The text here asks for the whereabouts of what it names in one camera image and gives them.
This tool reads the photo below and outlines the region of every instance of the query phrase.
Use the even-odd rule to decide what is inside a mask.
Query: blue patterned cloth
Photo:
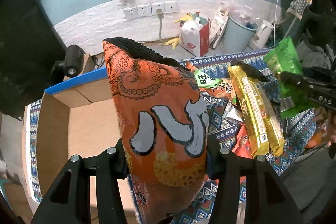
[[[257,52],[242,52],[233,55],[197,58],[188,61],[201,71],[209,74],[211,78],[228,78],[229,75],[227,67],[231,65],[231,61],[234,58],[243,60],[245,63],[256,67],[269,78],[270,81],[268,83],[262,83],[263,88],[270,100],[278,102],[278,81],[272,75],[267,65],[263,62],[263,58],[268,51],[269,49]],[[180,62],[180,64],[185,66],[186,62],[183,61]],[[207,103],[210,118],[208,134],[215,135],[221,147],[232,149],[237,143],[236,135],[239,132],[239,127],[222,118],[227,102],[210,96],[205,96],[204,99]],[[296,159],[296,157],[302,153],[308,141],[313,136],[315,129],[316,123],[314,121],[313,109],[304,111],[288,120],[288,129],[287,134],[285,135],[283,154],[277,158],[271,153],[265,155],[265,158],[272,165],[278,175],[281,175],[283,171]],[[215,202],[216,192],[217,182],[214,180],[206,181],[195,200],[186,210],[175,215],[172,223],[195,224],[202,219],[209,218]],[[244,202],[245,200],[246,184],[243,182],[240,185],[239,202]]]

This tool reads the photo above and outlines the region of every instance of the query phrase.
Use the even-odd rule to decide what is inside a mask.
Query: trash can
[[[220,51],[223,54],[243,52],[258,30],[256,23],[251,23],[250,27],[245,27],[229,17],[222,41],[218,46]]]

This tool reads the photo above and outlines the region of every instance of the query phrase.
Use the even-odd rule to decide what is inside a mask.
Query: cable
[[[294,25],[296,19],[297,19],[297,17],[294,17],[294,18],[293,18],[293,21],[292,21],[291,25],[289,26],[289,28],[288,28],[286,34],[283,36],[283,39],[285,39],[285,38],[287,37],[287,35],[289,34],[289,32],[290,32],[290,30],[292,29],[292,27],[293,27],[293,25]]]
[[[94,57],[94,63],[97,66],[96,69],[100,69],[103,66],[104,60],[105,60],[105,56],[103,55],[101,58],[100,64],[98,64],[98,58]]]
[[[315,152],[317,151],[320,151],[321,149],[329,149],[329,147],[319,147],[319,148],[316,148],[315,150],[311,151],[311,152],[308,152],[308,153],[311,153],[310,155],[307,155],[307,157],[303,160],[300,160],[298,162],[295,161],[296,164],[300,164],[302,162],[304,162],[305,160],[309,159]]]
[[[273,34],[273,48],[275,48],[275,26],[276,26],[276,21],[277,21],[277,8],[278,8],[278,1],[277,0],[277,4],[275,6],[275,15],[274,15],[274,34]]]
[[[164,41],[162,41],[162,39],[161,39],[163,12],[162,12],[161,9],[157,9],[157,10],[156,10],[156,13],[157,13],[157,17],[158,17],[159,20],[160,20],[159,40],[160,40],[162,43],[164,43]]]

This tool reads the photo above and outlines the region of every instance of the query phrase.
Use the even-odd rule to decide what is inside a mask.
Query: blue tape
[[[94,82],[94,81],[104,79],[104,78],[107,78],[107,70],[106,70],[105,67],[97,69],[97,70],[90,71],[90,72],[88,72],[86,74],[83,74],[83,75],[78,75],[74,78],[70,78],[70,79],[68,79],[64,82],[61,82],[61,83],[57,84],[57,85],[53,85],[50,88],[47,88],[45,90],[45,93],[53,95],[53,94],[59,93],[63,90],[70,89],[74,86],[83,85],[83,84]]]

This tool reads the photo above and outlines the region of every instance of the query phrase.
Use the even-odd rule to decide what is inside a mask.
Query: wall socket
[[[152,7],[150,4],[138,5],[139,17],[149,17],[152,15]]]
[[[178,12],[179,8],[177,6],[177,1],[175,1],[175,0],[166,1],[165,2],[165,10],[166,10],[166,13]]]
[[[132,20],[139,17],[138,8],[136,6],[124,9],[124,14],[127,20]]]
[[[152,4],[152,15],[156,15],[156,10],[161,9],[162,12],[165,12],[165,4],[164,2],[156,2]]]

